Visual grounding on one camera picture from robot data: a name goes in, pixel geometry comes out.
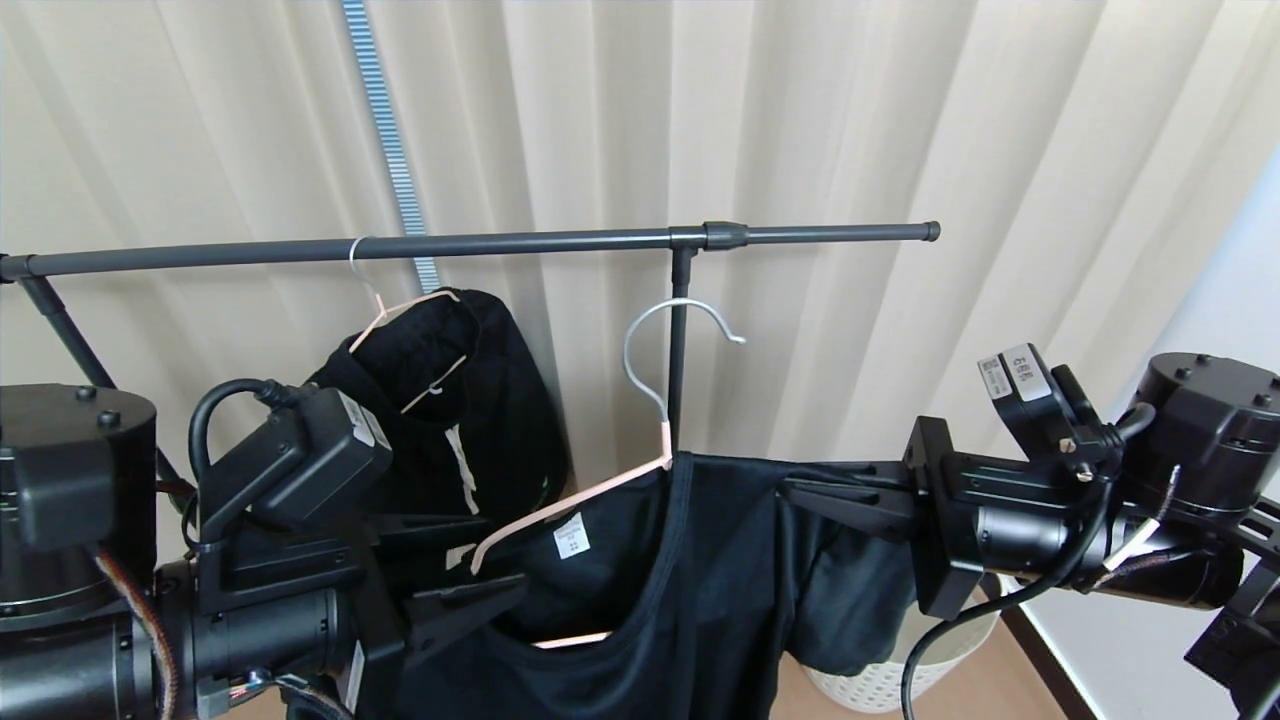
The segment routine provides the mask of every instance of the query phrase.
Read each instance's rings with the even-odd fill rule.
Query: black garment
[[[461,302],[439,297],[404,310],[355,356],[348,348],[356,336],[342,341],[308,382],[347,393],[387,433],[392,469],[376,483],[369,511],[481,514],[502,525],[559,497],[568,457],[511,313],[492,295],[452,292]],[[401,414],[463,355],[439,395]]]
[[[529,597],[412,670],[399,716],[765,719],[783,650],[837,674],[883,661],[914,597],[910,551],[782,500],[805,468],[680,454],[579,506],[590,550],[561,560],[573,515],[503,541],[481,575],[527,573]]]

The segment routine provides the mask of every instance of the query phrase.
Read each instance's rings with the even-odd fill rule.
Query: vertical pole
[[[54,290],[49,278],[20,278],[18,284],[27,291],[36,309],[49,320],[50,327],[58,334],[58,340],[63,341],[63,346],[72,354],[72,359],[79,365],[81,372],[84,373],[88,382],[97,387],[116,389],[115,382],[111,380],[111,375],[102,366],[102,361],[97,359],[93,348],[90,347],[88,341],[81,334],[72,316],[67,314],[67,306],[63,304],[63,299],[58,296],[58,291]],[[172,486],[189,488],[191,492],[196,491],[191,483],[178,475],[178,470],[174,469],[160,448],[156,448],[156,471],[160,474],[160,479]],[[177,497],[170,495],[169,500],[173,502],[174,509],[182,510]]]
[[[689,297],[689,278],[694,269],[696,247],[677,245],[671,250],[671,296]],[[671,447],[680,447],[680,407],[685,384],[685,329],[689,307],[671,309],[671,364],[667,372],[667,414],[671,418]]]

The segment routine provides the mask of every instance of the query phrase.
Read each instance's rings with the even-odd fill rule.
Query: robotic arm
[[[1280,378],[1160,355],[1112,425],[1030,345],[979,370],[1028,460],[956,451],[946,421],[922,416],[902,460],[810,466],[785,497],[911,543],[920,609],[943,619],[928,642],[1052,587],[1220,609],[1187,660],[1251,717],[1280,717],[1280,506],[1261,497]],[[152,571],[151,404],[0,388],[0,716],[207,720],[279,685],[328,717],[380,720],[406,665],[520,601],[521,577],[445,573],[481,520],[351,510],[389,459],[375,418],[335,389],[264,397],[268,421],[197,468],[191,559]],[[1242,584],[1245,551],[1261,562]],[[961,612],[988,571],[1027,587]]]

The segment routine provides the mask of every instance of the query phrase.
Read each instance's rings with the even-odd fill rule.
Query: clothes hanger
[[[385,302],[383,302],[383,293],[378,292],[378,287],[374,286],[372,281],[365,277],[365,273],[361,273],[360,268],[356,266],[356,247],[361,243],[361,241],[364,241],[367,237],[369,237],[367,234],[360,236],[355,240],[355,242],[351,243],[351,250],[347,251],[347,263],[351,265],[351,272],[356,273],[356,277],[360,278],[360,282],[367,284],[369,288],[374,291],[374,301],[378,302],[378,315],[374,316],[372,323],[369,323],[369,327],[365,328],[365,332],[360,333],[360,336],[356,337],[355,342],[351,343],[351,350],[348,352],[356,352],[356,348],[358,348],[369,338],[369,336],[372,334],[372,332],[379,328],[380,323],[384,323],[396,313],[408,310],[410,307],[417,305],[419,302],[426,302],[428,300],[435,300],[436,297],[451,297],[454,302],[462,302],[462,300],[460,300],[458,296],[454,295],[452,291],[440,290],[436,292],[424,295],[421,297],[415,297],[408,302],[401,302],[399,305],[392,305],[390,307],[388,307]],[[462,360],[466,360],[466,355],[462,356]],[[440,379],[435,380],[434,383],[431,383],[430,387],[428,387],[428,392],[430,392],[431,388],[439,386],[440,382],[443,382],[444,378],[449,377],[449,373],[452,373],[453,369],[461,364],[462,364],[461,360],[458,363],[454,363],[453,368],[449,368],[449,370],[444,373],[444,375]],[[413,402],[410,402],[410,405],[404,410],[412,407],[413,404],[421,398],[422,396],[413,398]]]
[[[563,512],[564,510],[568,510],[568,509],[573,507],[575,505],[579,505],[579,503],[581,503],[581,502],[584,502],[586,500],[590,500],[590,498],[593,498],[593,497],[595,497],[598,495],[603,495],[603,493],[605,493],[605,492],[608,492],[608,491],[611,491],[611,489],[613,489],[613,488],[616,488],[618,486],[622,486],[622,484],[625,484],[627,482],[631,482],[631,480],[634,480],[634,479],[636,479],[639,477],[643,477],[643,475],[645,475],[645,474],[648,474],[648,473],[650,473],[653,470],[658,470],[658,469],[669,470],[671,469],[671,462],[673,460],[673,454],[672,454],[672,448],[671,448],[671,419],[667,415],[667,401],[660,395],[658,395],[652,387],[649,387],[649,386],[644,384],[643,382],[640,382],[640,378],[636,377],[635,370],[631,368],[631,338],[632,338],[632,336],[635,336],[636,328],[640,327],[640,323],[643,323],[646,318],[649,318],[649,315],[653,315],[654,313],[657,313],[659,310],[663,310],[663,309],[667,309],[667,307],[672,307],[672,306],[676,306],[676,305],[691,305],[694,307],[699,307],[701,310],[705,310],[712,316],[712,319],[716,320],[716,324],[719,325],[719,329],[721,329],[722,333],[724,333],[726,338],[728,338],[731,342],[736,342],[739,345],[742,345],[742,343],[746,342],[745,337],[733,334],[733,331],[730,329],[728,323],[724,322],[724,318],[721,316],[721,314],[714,307],[712,307],[710,305],[708,305],[708,304],[705,304],[705,302],[703,302],[700,300],[690,300],[687,297],[675,297],[675,299],[659,302],[659,304],[654,305],[653,307],[650,307],[650,309],[645,310],[644,313],[641,313],[640,316],[636,318],[631,323],[631,327],[627,328],[627,333],[626,333],[626,336],[622,340],[622,369],[626,372],[627,379],[631,380],[631,384],[636,386],[636,388],[639,388],[640,392],[648,395],[658,405],[658,413],[662,416],[662,427],[660,427],[660,429],[662,429],[662,455],[659,455],[658,457],[655,457],[655,459],[650,460],[649,462],[645,462],[645,464],[643,464],[643,465],[640,465],[637,468],[632,468],[632,469],[627,470],[626,473],[622,473],[621,475],[617,475],[614,478],[604,480],[604,482],[602,482],[599,484],[595,484],[595,486],[593,486],[593,487],[590,487],[590,488],[588,488],[585,491],[576,492],[576,493],[573,493],[573,495],[571,495],[571,496],[568,496],[564,500],[561,500],[558,502],[553,502],[553,503],[548,505],[547,507],[543,507],[541,510],[539,510],[536,512],[531,512],[529,515],[525,515],[524,518],[516,520],[515,523],[511,523],[508,525],[503,525],[502,528],[499,528],[498,530],[495,530],[493,534],[490,534],[489,537],[486,537],[483,541],[480,541],[480,544],[476,546],[475,553],[471,556],[471,574],[472,575],[475,575],[476,573],[480,571],[480,566],[484,562],[485,552],[488,552],[489,548],[492,548],[494,544],[497,544],[503,538],[509,537],[509,536],[512,536],[515,533],[518,533],[520,530],[522,530],[525,528],[536,525],[538,523],[540,523],[543,520],[547,520],[549,518],[553,518],[553,516]],[[585,644],[585,643],[598,642],[598,641],[602,641],[602,639],[604,639],[607,637],[609,637],[609,633],[591,633],[589,635],[577,635],[577,637],[572,637],[572,638],[544,641],[544,642],[539,642],[539,643],[534,643],[534,644],[536,647],[540,647],[540,648],[568,647],[568,646],[575,646],[575,644]]]

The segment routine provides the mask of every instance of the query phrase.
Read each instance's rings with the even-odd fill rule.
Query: black horizontal bar
[[[591,250],[645,250],[672,247],[672,233],[691,228],[631,231],[526,232],[497,234],[370,237],[356,249],[356,258],[452,258],[460,255],[515,255],[525,252],[576,252]],[[705,247],[705,228],[703,247]],[[859,242],[877,240],[934,240],[937,223],[900,225],[794,227],[749,229],[748,243]],[[119,270],[255,265],[265,263],[311,263],[346,260],[353,240],[291,240],[177,245],[63,252],[58,255],[0,256],[0,281],[28,277],[74,275]]]

